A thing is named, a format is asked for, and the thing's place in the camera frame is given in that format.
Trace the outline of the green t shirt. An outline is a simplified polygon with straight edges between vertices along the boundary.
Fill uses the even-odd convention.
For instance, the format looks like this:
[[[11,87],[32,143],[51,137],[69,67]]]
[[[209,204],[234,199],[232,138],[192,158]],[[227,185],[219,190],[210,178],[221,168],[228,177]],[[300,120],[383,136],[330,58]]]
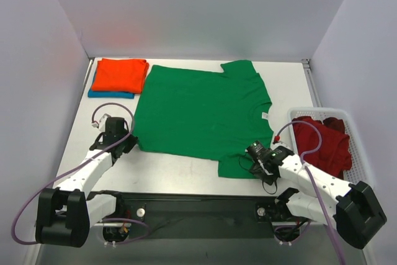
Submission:
[[[249,60],[221,65],[221,72],[155,65],[135,112],[142,151],[210,159],[218,175],[250,179],[246,148],[270,145],[269,93]]]

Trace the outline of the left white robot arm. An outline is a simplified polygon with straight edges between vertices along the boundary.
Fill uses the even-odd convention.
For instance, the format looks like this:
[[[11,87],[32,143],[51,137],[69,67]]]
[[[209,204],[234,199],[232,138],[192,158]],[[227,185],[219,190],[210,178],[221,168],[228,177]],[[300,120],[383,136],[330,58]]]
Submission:
[[[90,228],[103,218],[117,223],[125,216],[119,195],[102,191],[92,195],[92,188],[102,175],[138,139],[128,131],[122,117],[103,117],[100,134],[83,159],[84,167],[55,188],[44,188],[38,197],[35,239],[40,244],[80,248]]]

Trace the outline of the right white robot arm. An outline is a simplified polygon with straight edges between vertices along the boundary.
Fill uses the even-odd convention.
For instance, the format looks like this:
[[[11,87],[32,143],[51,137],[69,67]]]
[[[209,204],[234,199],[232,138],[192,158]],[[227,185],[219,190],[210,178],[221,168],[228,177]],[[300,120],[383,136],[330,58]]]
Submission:
[[[249,172],[266,184],[279,179],[292,182],[275,199],[281,220],[306,218],[337,231],[349,245],[363,249],[387,222],[387,217],[366,182],[352,183],[302,162],[284,146],[275,149],[255,141],[246,148],[253,164]]]

